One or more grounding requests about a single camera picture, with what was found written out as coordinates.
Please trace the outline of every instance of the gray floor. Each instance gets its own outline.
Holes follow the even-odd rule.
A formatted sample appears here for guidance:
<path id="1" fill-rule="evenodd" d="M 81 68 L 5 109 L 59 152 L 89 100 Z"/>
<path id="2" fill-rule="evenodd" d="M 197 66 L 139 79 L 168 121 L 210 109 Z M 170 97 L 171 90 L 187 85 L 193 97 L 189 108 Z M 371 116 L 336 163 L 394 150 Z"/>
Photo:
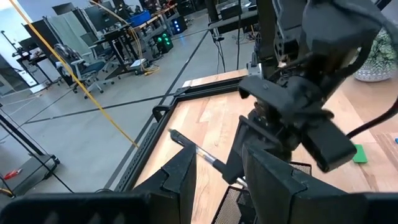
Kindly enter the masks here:
<path id="1" fill-rule="evenodd" d="M 136 139 L 151 110 L 161 101 L 171 84 L 190 58 L 196 46 L 206 34 L 208 18 L 203 13 L 192 15 L 196 19 L 184 33 L 174 38 L 174 48 L 156 62 L 160 71 L 150 76 L 127 75 L 108 85 L 104 93 L 93 92 L 93 96 L 106 109 L 116 123 L 132 138 Z M 235 32 L 224 35 L 222 42 L 226 70 L 236 69 L 237 45 L 232 38 Z M 239 67 L 244 68 L 251 58 L 253 43 L 242 44 Z M 186 80 L 206 77 L 223 72 L 220 62 L 217 70 L 217 48 L 208 34 L 185 70 L 171 89 L 173 93 Z M 167 97 L 164 104 L 170 103 Z M 16 126 L 32 136 L 48 153 L 55 154 L 61 161 L 56 174 L 76 192 L 93 192 L 106 183 L 115 188 L 134 152 L 114 181 L 108 181 L 131 143 L 106 120 L 90 100 L 83 99 L 83 93 L 73 94 L 66 86 L 54 85 L 41 95 L 13 96 L 1 99 L 5 106 L 2 113 Z M 0 173 L 18 168 L 29 156 L 13 138 L 0 131 Z M 54 177 L 35 186 L 32 192 L 66 192 Z"/>

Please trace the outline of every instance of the black stand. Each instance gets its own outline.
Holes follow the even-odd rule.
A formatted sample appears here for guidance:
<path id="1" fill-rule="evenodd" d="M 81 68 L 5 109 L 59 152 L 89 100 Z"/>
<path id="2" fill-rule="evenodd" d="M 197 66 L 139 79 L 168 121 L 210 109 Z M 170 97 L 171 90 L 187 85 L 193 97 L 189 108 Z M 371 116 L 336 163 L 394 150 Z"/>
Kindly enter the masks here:
<path id="1" fill-rule="evenodd" d="M 0 114 L 0 126 L 3 127 L 26 151 L 32 156 L 19 169 L 21 172 L 6 180 L 12 193 L 16 196 L 24 195 L 38 182 L 48 179 L 57 168 L 60 161 L 55 155 L 44 154 L 29 139 Z"/>

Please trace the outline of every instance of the computer monitor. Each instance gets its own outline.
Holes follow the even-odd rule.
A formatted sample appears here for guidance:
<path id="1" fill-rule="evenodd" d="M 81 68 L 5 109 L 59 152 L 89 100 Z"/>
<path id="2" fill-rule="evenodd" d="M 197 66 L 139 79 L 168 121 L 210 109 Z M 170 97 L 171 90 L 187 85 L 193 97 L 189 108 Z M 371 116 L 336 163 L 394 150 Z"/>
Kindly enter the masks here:
<path id="1" fill-rule="evenodd" d="M 114 8 L 111 2 L 101 3 L 102 6 L 114 12 Z M 99 6 L 91 6 L 85 9 L 87 16 L 90 18 L 95 29 L 97 31 L 103 30 L 105 28 L 113 26 L 115 23 L 119 22 L 116 17 L 105 11 Z"/>
<path id="2" fill-rule="evenodd" d="M 20 41 L 20 42 L 19 42 L 19 45 L 20 45 L 26 52 L 29 52 L 29 51 L 31 51 L 31 50 L 36 49 L 37 47 L 39 47 L 39 46 L 37 46 L 36 42 L 35 42 L 35 41 L 33 40 L 33 38 L 31 38 L 31 37 L 29 37 L 28 39 L 25 39 L 25 40 Z"/>

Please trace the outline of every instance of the mesh basket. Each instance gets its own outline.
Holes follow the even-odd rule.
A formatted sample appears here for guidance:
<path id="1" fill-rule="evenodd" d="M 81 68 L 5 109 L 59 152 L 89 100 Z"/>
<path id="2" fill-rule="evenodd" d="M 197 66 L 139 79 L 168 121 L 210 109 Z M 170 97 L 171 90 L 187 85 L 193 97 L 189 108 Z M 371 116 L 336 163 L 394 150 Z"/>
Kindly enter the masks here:
<path id="1" fill-rule="evenodd" d="M 311 175 L 311 165 L 301 162 L 290 162 L 290 165 Z M 256 210 L 248 190 L 229 186 L 217 209 L 213 224 L 254 224 Z"/>

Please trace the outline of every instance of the red object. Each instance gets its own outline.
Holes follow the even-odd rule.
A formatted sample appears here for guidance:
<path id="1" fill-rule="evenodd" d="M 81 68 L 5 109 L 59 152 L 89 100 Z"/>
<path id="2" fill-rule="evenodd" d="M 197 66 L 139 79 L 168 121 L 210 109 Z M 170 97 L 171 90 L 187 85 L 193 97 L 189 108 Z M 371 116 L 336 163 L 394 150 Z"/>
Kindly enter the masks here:
<path id="1" fill-rule="evenodd" d="M 6 174 L 6 175 L 4 176 L 4 180 L 9 180 L 9 179 L 15 177 L 15 176 L 18 175 L 21 171 L 22 171 L 22 169 L 13 170 L 13 171 L 9 172 L 8 174 Z"/>

